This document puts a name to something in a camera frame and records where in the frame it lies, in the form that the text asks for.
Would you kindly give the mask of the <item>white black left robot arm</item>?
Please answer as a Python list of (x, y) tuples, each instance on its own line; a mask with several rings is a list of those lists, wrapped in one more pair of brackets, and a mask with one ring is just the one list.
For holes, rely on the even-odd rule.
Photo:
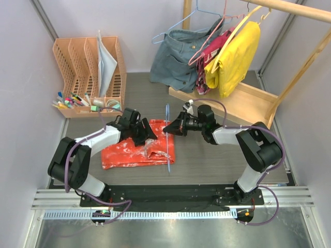
[(131, 108), (124, 109), (114, 121), (104, 123), (99, 131), (88, 136), (62, 138), (48, 167), (48, 175), (64, 183), (66, 192), (70, 189), (84, 192), (97, 206), (105, 206), (111, 197), (110, 188), (89, 174), (91, 157), (128, 138), (136, 147), (143, 146), (148, 139), (157, 139), (148, 120)]

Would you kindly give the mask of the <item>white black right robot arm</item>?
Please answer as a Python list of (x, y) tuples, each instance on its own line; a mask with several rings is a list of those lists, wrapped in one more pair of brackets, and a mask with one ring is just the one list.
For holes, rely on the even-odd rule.
[(284, 161), (283, 143), (262, 122), (251, 126), (229, 127), (216, 122), (209, 105), (200, 105), (197, 116), (192, 114), (188, 105), (183, 109), (163, 131), (177, 136), (186, 136), (188, 131), (200, 131), (209, 144), (238, 145), (247, 165), (233, 184), (233, 198), (238, 204), (246, 204), (252, 199), (265, 174)]

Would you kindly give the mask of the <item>orange tie-dye trousers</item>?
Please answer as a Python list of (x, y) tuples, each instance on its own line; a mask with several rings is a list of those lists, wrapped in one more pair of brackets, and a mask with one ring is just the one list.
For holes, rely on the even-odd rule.
[[(104, 170), (118, 167), (142, 167), (167, 164), (165, 120), (151, 119), (149, 125), (157, 140), (148, 139), (144, 146), (136, 147), (132, 139), (108, 146), (101, 151), (101, 165)], [(176, 161), (174, 135), (169, 134), (170, 163)]]

